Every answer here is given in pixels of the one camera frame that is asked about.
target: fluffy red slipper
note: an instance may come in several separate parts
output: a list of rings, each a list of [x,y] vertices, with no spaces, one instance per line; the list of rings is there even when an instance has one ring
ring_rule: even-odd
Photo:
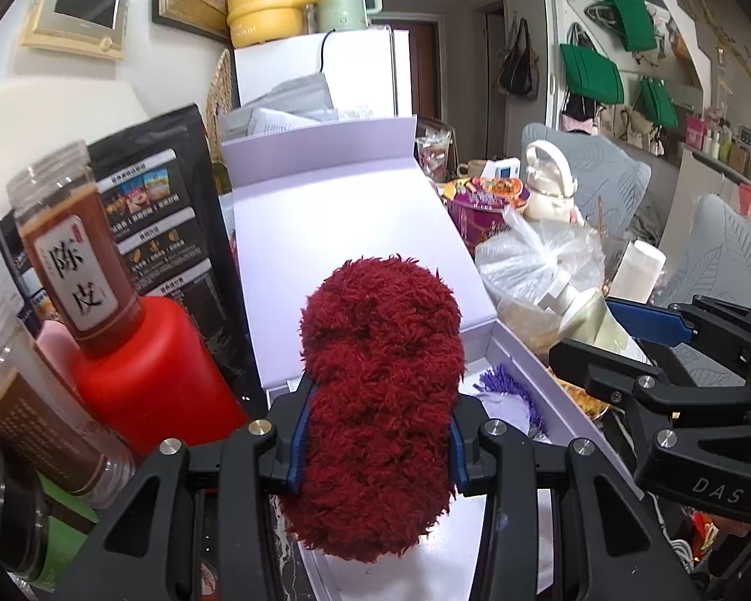
[[[402,554],[448,510],[460,322],[438,275],[400,257],[346,262],[309,296],[300,329],[318,387],[300,494],[281,505],[310,549]]]

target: gray chair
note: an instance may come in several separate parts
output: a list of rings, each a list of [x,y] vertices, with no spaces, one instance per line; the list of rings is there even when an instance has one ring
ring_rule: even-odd
[[[651,179],[651,167],[631,158],[606,138],[549,129],[532,123],[523,129],[521,178],[525,181],[525,148],[535,140],[553,142],[568,159],[573,177],[578,180],[576,204],[584,218],[598,225],[598,197],[601,197],[603,224],[607,233],[622,237],[631,224],[645,188]]]
[[[657,299],[686,303],[706,295],[751,308],[751,224],[714,194],[699,198],[687,250]],[[673,350],[699,386],[739,386],[743,380],[696,350]]]

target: purple yarn fringe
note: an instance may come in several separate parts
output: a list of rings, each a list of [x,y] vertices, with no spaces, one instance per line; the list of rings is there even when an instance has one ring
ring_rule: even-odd
[[[531,393],[525,389],[525,386],[518,384],[514,377],[509,375],[509,371],[503,364],[498,364],[497,367],[491,370],[484,371],[479,377],[481,384],[476,384],[475,388],[478,391],[489,393],[510,393],[521,397],[527,405],[529,405],[529,421],[533,429],[536,429],[535,434],[542,433],[547,434],[548,429],[545,427],[545,421],[542,419],[540,410],[537,409],[537,403],[534,398],[531,397]]]

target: jar with brown powder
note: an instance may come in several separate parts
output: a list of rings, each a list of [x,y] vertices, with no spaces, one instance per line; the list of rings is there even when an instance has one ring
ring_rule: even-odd
[[[2,295],[0,439],[94,508],[107,508],[134,475],[129,449],[47,367]]]
[[[144,310],[111,237],[84,142],[12,178],[6,190],[22,242],[62,322],[88,357],[114,352]]]

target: mint green kettle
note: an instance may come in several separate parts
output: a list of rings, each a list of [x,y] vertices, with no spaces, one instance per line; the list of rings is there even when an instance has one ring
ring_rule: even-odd
[[[368,9],[364,0],[325,0],[317,4],[317,29],[321,34],[330,31],[355,31],[367,28],[367,16],[381,12],[381,0],[374,0]]]

